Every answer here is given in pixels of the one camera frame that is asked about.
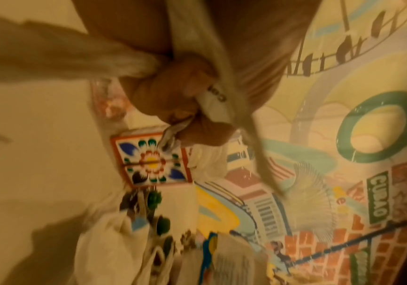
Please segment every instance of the green painted circle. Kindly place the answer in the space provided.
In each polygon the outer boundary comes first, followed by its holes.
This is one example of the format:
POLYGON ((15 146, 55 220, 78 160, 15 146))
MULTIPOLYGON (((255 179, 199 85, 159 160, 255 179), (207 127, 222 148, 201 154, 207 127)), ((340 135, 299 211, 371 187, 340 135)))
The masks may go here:
POLYGON ((407 92, 392 91, 371 97, 355 107, 344 118, 338 130, 336 147, 345 159, 356 163, 372 163, 387 159, 407 146, 407 123, 397 140, 388 148, 376 153, 368 154, 356 150, 350 139, 355 125, 370 111, 384 106, 399 106, 407 119, 407 92))

